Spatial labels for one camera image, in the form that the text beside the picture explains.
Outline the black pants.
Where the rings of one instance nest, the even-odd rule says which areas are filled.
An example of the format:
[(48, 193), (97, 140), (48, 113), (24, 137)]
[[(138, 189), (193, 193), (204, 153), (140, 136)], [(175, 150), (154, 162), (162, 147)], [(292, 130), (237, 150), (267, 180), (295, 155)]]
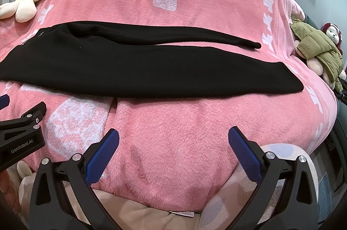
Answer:
[(1, 62), (1, 79), (125, 98), (290, 94), (302, 82), (282, 62), (214, 47), (257, 50), (244, 38), (188, 26), (75, 21), (40, 29)]

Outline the cream flower plush toy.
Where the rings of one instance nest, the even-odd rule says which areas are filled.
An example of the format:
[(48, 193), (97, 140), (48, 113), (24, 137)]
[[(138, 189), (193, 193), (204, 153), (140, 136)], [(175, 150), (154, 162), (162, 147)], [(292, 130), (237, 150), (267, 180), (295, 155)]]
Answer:
[(1, 5), (1, 20), (15, 17), (16, 22), (30, 21), (37, 13), (36, 3), (40, 0), (15, 0)]

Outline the pink fleece blanket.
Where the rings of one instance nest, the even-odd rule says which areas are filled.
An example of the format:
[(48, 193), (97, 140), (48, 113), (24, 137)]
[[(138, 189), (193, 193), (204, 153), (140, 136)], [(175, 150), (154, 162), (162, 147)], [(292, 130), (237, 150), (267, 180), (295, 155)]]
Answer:
[(201, 50), (283, 62), (303, 83), (286, 95), (246, 94), (197, 99), (95, 97), (18, 82), (1, 82), (10, 104), (1, 119), (19, 117), (45, 102), (46, 145), (26, 158), (31, 168), (48, 157), (62, 161), (85, 151), (110, 129), (120, 135), (116, 154), (95, 188), (166, 211), (200, 211), (233, 173), (237, 159), (228, 131), (238, 127), (259, 145), (289, 143), (313, 152), (337, 114), (328, 85), (295, 54), (294, 0), (43, 0), (35, 19), (1, 23), (1, 56), (39, 29), (70, 21), (196, 26), (261, 44), (256, 52), (198, 42)]

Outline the doll in green jacket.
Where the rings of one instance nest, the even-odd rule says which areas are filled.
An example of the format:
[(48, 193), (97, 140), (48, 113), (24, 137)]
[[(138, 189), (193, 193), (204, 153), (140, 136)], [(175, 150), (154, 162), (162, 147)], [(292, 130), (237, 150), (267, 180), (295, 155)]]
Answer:
[(336, 45), (320, 29), (293, 16), (291, 30), (295, 37), (295, 52), (307, 67), (332, 89), (341, 93), (341, 80), (346, 78), (343, 58)]

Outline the red hooded monkey plush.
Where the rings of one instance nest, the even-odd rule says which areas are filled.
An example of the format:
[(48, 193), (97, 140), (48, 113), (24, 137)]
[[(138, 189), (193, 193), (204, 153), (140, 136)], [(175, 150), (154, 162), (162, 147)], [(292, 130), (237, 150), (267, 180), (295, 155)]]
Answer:
[(337, 25), (333, 23), (326, 23), (324, 26), (322, 26), (321, 31), (332, 40), (332, 42), (336, 45), (338, 50), (341, 54), (343, 54), (343, 51), (341, 49), (341, 43), (342, 43), (342, 34), (338, 28)]

